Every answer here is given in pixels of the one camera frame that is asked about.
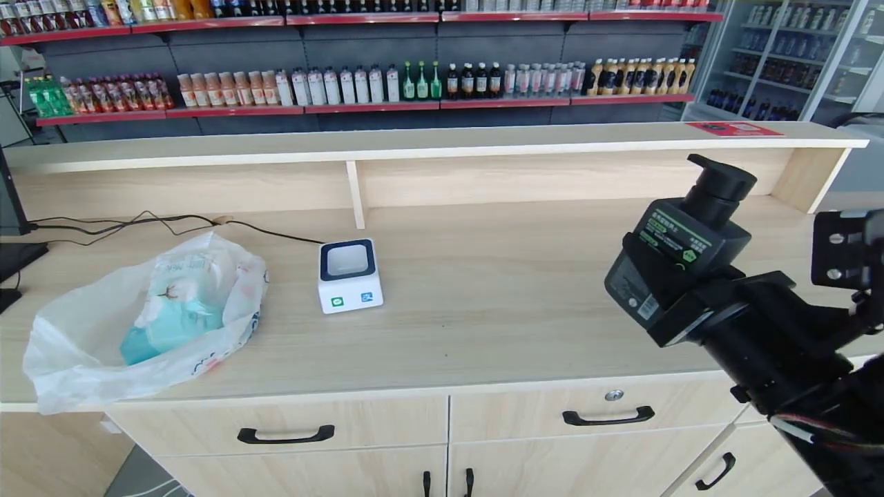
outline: white scanner box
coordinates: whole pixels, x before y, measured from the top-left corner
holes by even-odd
[[[326,243],[319,248],[319,301],[325,314],[384,303],[371,238]]]

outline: green bottle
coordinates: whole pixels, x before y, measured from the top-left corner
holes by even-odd
[[[402,98],[415,99],[415,83],[411,80],[411,63],[405,61],[405,78],[402,80]]]
[[[433,100],[442,99],[442,81],[439,80],[439,61],[433,61],[433,81],[430,82],[430,97]]]
[[[420,73],[417,78],[417,99],[426,100],[427,96],[430,96],[430,86],[427,85],[427,80],[423,77],[423,61],[417,63],[417,71]]]

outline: wire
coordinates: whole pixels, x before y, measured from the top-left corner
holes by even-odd
[[[142,497],[142,495],[147,495],[148,493],[151,493],[151,492],[153,492],[153,491],[155,491],[155,490],[158,490],[158,489],[160,489],[160,488],[163,488],[164,486],[169,485],[169,484],[172,483],[173,481],[175,481],[175,478],[172,478],[172,479],[170,479],[170,480],[168,480],[168,481],[164,481],[163,483],[161,483],[161,484],[159,484],[159,485],[157,485],[157,486],[151,488],[150,490],[145,490],[144,492],[141,492],[141,493],[133,493],[132,495],[124,495],[123,497]],[[173,490],[177,490],[177,489],[180,488],[180,487],[181,487],[181,485],[177,486],[177,487],[176,487],[175,489],[173,489]]]

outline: black drawer handle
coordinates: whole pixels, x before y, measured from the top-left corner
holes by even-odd
[[[280,440],[265,440],[259,439],[256,437],[258,431],[255,428],[243,428],[240,430],[240,434],[236,436],[236,440],[239,440],[242,443],[247,444],[306,444],[310,442],[321,442],[323,440],[328,440],[334,436],[334,424],[323,424],[319,427],[319,431],[316,432],[316,435],[312,437],[307,437],[306,439],[280,439]]]
[[[580,415],[578,415],[577,412],[573,410],[566,410],[565,412],[561,413],[561,417],[565,420],[565,424],[571,424],[573,426],[605,426],[608,424],[641,423],[654,417],[654,414],[654,409],[651,409],[651,406],[640,406],[636,408],[636,417],[628,417],[626,419],[589,421],[580,417]]]
[[[727,475],[732,469],[734,469],[734,465],[736,464],[736,457],[734,457],[733,454],[726,452],[721,457],[721,459],[724,459],[724,471],[722,471],[721,474],[708,485],[702,479],[697,480],[697,483],[694,484],[697,486],[697,490],[699,490],[700,492],[709,490],[710,488],[714,487],[716,483],[720,482],[721,479],[724,478],[725,475]]]
[[[473,497],[473,481],[475,479],[473,469],[467,468],[467,493],[463,497]]]

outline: red sticker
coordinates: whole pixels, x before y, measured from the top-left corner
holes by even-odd
[[[717,136],[782,136],[773,129],[757,126],[748,122],[697,122],[684,123]]]

